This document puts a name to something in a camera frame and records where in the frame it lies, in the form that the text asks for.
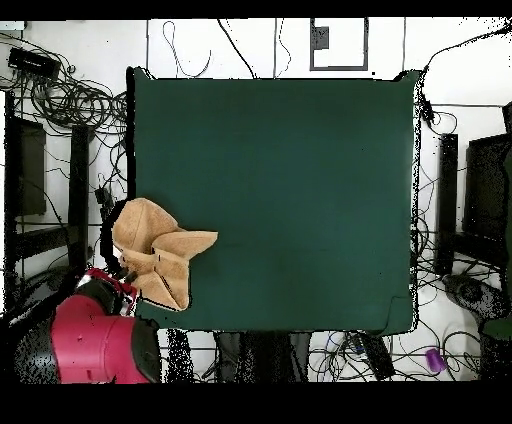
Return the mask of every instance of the computer monitor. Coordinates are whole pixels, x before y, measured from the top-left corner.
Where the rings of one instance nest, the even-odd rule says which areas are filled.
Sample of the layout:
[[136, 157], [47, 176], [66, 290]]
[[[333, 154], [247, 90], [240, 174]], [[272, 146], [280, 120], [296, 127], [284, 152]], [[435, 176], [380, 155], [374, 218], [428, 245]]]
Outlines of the computer monitor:
[[466, 195], [462, 230], [502, 241], [505, 236], [508, 177], [503, 166], [511, 154], [512, 134], [481, 138], [467, 149]]

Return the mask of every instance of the green board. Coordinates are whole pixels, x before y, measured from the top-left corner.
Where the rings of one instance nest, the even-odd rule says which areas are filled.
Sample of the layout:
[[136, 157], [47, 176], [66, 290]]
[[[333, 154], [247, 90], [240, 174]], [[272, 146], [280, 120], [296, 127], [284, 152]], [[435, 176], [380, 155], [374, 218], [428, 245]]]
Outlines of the green board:
[[136, 195], [189, 230], [190, 330], [408, 331], [413, 93], [373, 80], [135, 79]]

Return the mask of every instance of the cloth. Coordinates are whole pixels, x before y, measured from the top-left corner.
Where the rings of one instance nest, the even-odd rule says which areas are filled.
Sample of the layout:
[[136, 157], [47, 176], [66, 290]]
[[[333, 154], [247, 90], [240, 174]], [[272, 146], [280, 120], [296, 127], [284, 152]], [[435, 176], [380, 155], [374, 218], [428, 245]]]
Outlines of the cloth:
[[189, 261], [212, 246], [217, 233], [186, 231], [157, 204], [138, 198], [126, 203], [112, 228], [120, 263], [137, 273], [141, 298], [183, 311], [189, 306]]

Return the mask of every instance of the green object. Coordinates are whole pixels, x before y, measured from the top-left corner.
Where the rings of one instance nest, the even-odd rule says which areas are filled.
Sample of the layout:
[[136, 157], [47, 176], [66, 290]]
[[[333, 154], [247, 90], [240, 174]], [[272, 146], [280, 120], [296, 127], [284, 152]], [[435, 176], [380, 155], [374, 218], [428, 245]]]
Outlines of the green object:
[[408, 331], [413, 92], [373, 80], [152, 80], [135, 69], [137, 197], [219, 232], [189, 330]]
[[[504, 162], [505, 172], [509, 181], [512, 181], [512, 152], [509, 152]], [[508, 216], [505, 230], [505, 243], [507, 251], [512, 252], [512, 195], [508, 194]], [[512, 258], [509, 257], [507, 265], [507, 292], [512, 300]], [[496, 340], [512, 340], [512, 315], [484, 323], [482, 333]]]

